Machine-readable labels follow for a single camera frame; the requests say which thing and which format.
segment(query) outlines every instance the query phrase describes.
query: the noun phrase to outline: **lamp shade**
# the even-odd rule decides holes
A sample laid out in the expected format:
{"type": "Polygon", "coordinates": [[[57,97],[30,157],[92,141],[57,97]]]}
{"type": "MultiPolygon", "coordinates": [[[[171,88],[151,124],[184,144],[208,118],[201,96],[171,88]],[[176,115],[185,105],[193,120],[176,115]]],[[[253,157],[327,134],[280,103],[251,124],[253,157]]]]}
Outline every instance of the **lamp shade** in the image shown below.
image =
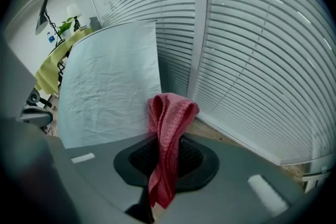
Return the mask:
{"type": "Polygon", "coordinates": [[[47,18],[44,16],[44,14],[40,14],[36,25],[35,35],[40,34],[43,31],[43,29],[46,28],[47,24],[48,24],[47,18]]]}
{"type": "Polygon", "coordinates": [[[79,8],[77,7],[77,4],[71,4],[67,7],[67,12],[69,17],[80,17],[82,14],[79,11],[79,8]]]}

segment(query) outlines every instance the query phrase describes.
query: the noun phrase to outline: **pink cloth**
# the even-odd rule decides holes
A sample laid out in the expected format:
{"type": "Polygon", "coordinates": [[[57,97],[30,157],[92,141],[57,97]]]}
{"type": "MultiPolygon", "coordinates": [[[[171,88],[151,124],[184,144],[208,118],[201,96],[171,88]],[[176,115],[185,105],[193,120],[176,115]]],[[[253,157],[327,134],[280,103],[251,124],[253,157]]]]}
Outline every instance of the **pink cloth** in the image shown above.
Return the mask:
{"type": "Polygon", "coordinates": [[[159,163],[149,179],[151,206],[167,208],[175,196],[178,178],[178,141],[194,117],[198,105],[174,93],[162,93],[147,101],[148,131],[157,132],[159,163]]]}

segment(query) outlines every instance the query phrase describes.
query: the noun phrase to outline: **light blue cloth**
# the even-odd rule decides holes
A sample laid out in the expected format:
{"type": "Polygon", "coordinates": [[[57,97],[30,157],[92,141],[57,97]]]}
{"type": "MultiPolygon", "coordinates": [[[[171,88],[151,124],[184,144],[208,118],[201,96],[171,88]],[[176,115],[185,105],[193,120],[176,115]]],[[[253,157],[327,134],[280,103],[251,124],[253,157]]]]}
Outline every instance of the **light blue cloth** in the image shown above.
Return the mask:
{"type": "Polygon", "coordinates": [[[105,28],[76,44],[58,109],[65,148],[147,132],[146,101],[161,93],[157,56],[155,22],[105,28]]]}

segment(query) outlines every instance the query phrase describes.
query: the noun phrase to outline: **blue label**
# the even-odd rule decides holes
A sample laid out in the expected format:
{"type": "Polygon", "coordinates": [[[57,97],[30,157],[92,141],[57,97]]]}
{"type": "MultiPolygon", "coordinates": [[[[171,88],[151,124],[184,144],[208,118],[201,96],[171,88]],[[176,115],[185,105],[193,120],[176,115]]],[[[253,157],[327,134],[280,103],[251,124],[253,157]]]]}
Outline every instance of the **blue label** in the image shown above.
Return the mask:
{"type": "Polygon", "coordinates": [[[49,37],[49,42],[52,43],[53,41],[55,41],[54,36],[49,37]]]}

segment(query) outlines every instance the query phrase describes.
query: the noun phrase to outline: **water bottle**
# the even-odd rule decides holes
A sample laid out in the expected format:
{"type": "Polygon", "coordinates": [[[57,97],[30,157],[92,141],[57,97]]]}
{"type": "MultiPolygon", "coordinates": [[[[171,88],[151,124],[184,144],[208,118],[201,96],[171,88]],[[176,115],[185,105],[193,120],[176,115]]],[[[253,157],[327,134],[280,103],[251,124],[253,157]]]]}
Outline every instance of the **water bottle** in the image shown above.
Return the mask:
{"type": "Polygon", "coordinates": [[[48,36],[48,39],[49,39],[50,43],[53,43],[55,41],[54,36],[50,32],[47,33],[47,36],[48,36]]]}

